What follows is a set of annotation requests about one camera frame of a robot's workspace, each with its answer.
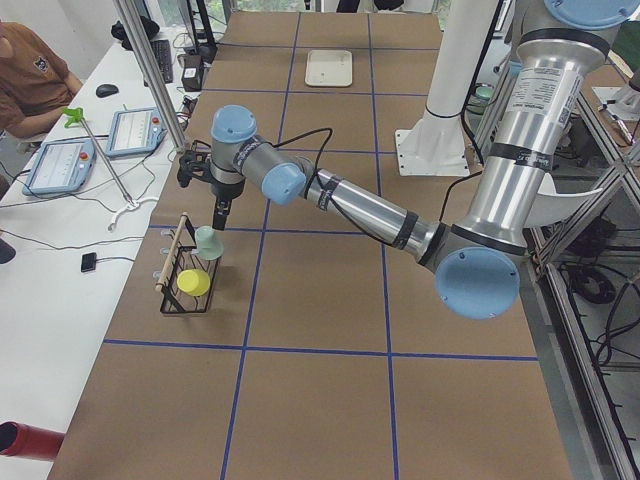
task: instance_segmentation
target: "wire basket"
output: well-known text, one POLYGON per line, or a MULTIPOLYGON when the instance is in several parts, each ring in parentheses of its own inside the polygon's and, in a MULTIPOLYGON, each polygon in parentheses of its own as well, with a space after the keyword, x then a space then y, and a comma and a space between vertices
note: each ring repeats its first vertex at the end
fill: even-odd
POLYGON ((205 313, 209 309, 216 273, 220 258, 204 260, 197 255, 195 229, 186 213, 180 216, 180 222, 173 234, 173 241, 156 282, 156 291, 162 293, 160 312, 166 315, 205 313), (190 269, 207 272, 211 286, 203 295, 194 297, 178 288, 178 275, 190 269))

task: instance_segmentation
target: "black bag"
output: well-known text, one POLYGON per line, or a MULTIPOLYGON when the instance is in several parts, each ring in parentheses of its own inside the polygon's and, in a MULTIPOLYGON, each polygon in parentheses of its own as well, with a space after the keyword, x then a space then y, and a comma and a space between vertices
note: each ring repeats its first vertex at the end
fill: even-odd
MULTIPOLYGON (((147 38, 151 40, 160 31, 160 25, 158 25, 153 20, 149 20, 147 17, 141 16, 140 20, 142 20, 142 26, 144 27, 144 31, 147 34, 147 38)), ((122 48, 124 48, 125 50, 132 50, 131 42, 127 38, 127 32, 125 31, 122 23, 120 23, 120 20, 111 25, 111 36, 117 40, 122 41, 122 48)))

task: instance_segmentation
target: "brown shirt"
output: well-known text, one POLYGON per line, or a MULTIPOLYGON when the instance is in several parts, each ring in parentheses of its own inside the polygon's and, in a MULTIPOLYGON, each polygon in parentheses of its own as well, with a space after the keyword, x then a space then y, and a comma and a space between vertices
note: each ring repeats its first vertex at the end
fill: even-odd
POLYGON ((34 32, 4 23, 13 57, 0 58, 0 129, 68 105, 73 95, 64 83, 69 68, 34 32))

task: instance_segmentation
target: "black computer mouse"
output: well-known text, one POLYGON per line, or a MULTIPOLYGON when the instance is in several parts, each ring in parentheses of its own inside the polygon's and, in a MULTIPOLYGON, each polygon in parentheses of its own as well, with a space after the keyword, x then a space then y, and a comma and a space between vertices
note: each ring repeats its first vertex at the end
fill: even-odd
POLYGON ((96 95, 99 98, 108 97, 109 95, 113 95, 114 93, 118 93, 118 87, 112 85, 111 83, 103 83, 102 85, 98 85, 96 88, 96 95))

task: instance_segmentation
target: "black keyboard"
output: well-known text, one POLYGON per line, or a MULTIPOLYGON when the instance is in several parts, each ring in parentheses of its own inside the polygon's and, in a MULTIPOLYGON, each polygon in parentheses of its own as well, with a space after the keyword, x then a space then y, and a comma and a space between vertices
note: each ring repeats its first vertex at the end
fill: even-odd
POLYGON ((171 61, 171 44, 169 40, 151 41, 151 50, 156 57, 164 83, 173 82, 173 62, 171 61))

